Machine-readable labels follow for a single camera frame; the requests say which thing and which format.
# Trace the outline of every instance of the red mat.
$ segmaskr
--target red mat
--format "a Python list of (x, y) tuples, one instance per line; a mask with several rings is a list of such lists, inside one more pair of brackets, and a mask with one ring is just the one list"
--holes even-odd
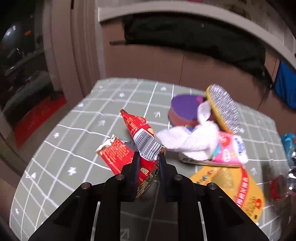
[(24, 142), (41, 126), (53, 113), (66, 104), (64, 96), (57, 100), (50, 100), (50, 97), (34, 106), (15, 126), (15, 145), (19, 149)]

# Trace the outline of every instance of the red snack package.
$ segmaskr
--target red snack package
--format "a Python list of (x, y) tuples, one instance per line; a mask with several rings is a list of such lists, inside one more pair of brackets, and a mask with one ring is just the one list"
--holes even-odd
[[(110, 139), (100, 145), (96, 152), (103, 158), (114, 174), (121, 173), (123, 166), (131, 163), (134, 155), (134, 152), (115, 135), (112, 135)], [(156, 161), (147, 161), (140, 157), (137, 198), (151, 185), (156, 175)]]
[(156, 161), (158, 154), (163, 152), (165, 148), (155, 141), (153, 130), (147, 124), (146, 119), (128, 114), (125, 110), (121, 110), (120, 113), (140, 156), (148, 161)]

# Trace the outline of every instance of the white towel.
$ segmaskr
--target white towel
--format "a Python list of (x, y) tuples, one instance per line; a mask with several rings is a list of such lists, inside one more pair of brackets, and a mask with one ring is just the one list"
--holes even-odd
[(167, 149), (182, 152), (195, 160), (208, 160), (216, 149), (219, 138), (217, 124), (207, 121), (210, 115), (210, 104), (205, 101), (197, 109), (197, 119), (200, 124), (193, 132), (184, 126), (176, 126), (158, 132), (156, 137)]

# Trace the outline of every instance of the pink package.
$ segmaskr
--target pink package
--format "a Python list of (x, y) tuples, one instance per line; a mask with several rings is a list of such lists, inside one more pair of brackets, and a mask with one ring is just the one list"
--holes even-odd
[(228, 167), (241, 167), (246, 164), (248, 156), (242, 138), (220, 131), (219, 145), (211, 155), (211, 161), (212, 165)]

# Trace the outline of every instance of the tablecloth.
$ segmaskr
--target tablecloth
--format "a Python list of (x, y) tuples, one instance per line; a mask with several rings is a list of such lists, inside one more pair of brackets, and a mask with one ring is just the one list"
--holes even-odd
[[(120, 110), (147, 119), (154, 132), (170, 128), (168, 110), (179, 94), (204, 91), (141, 79), (99, 80), (91, 93), (64, 117), (43, 141), (28, 164), (13, 199), (9, 225), (21, 240), (32, 233), (83, 182), (93, 185), (113, 175), (95, 150), (112, 134), (131, 140)], [(290, 199), (273, 202), (274, 175), (287, 176), (288, 164), (275, 122), (237, 104), (247, 154), (247, 171), (263, 190), (266, 205), (257, 225), (276, 241), (290, 219)], [(166, 152), (167, 162), (191, 177), (202, 166), (178, 161)], [(165, 204), (157, 180), (135, 203), (121, 205), (121, 240), (177, 240), (177, 204)]]

